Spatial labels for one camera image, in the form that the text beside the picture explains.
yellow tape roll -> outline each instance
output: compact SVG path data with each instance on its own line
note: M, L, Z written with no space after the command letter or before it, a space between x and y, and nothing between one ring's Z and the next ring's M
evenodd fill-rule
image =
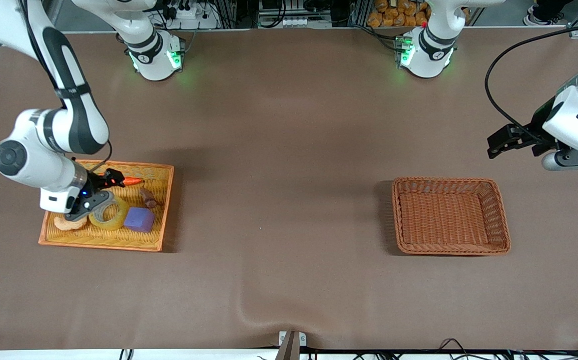
M111 194L113 198L109 200L107 203L96 207L91 213L88 215L89 221L91 224L102 228L104 230L118 230L124 224L124 219L126 219L127 214L129 213L129 204L127 204L122 198ZM104 221L103 214L106 208L110 207L111 205L117 205L118 212L113 216L112 219L109 221Z

purple cube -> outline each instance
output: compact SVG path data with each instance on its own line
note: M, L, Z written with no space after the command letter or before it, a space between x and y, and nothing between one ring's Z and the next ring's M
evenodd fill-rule
M124 227L133 231L148 233L151 231L155 219L156 215L149 209L131 207L129 208L126 219L124 219Z

person's leg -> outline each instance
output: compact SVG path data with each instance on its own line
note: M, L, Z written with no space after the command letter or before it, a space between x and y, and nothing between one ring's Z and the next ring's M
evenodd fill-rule
M558 16L566 4L573 0L538 0L533 8L533 16L539 21L549 21Z

carrot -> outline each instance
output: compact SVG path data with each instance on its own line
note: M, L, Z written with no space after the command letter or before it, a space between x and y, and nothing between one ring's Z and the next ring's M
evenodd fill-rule
M125 177L124 181L122 182L126 186L130 187L131 185L138 185L142 182L141 178L137 177Z

brown table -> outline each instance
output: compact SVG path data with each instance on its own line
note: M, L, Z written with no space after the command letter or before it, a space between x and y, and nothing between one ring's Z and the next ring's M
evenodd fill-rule
M0 175L0 349L260 347L286 329L312 347L578 349L578 171L486 153L505 120L484 73L540 31L465 30L428 80L359 30L200 33L162 82L113 35L71 35L113 159L176 168L167 251L39 246L38 189ZM492 91L528 122L577 72L578 41L558 36L501 61ZM40 66L3 48L0 139L57 105ZM511 252L398 252L397 176L494 178Z

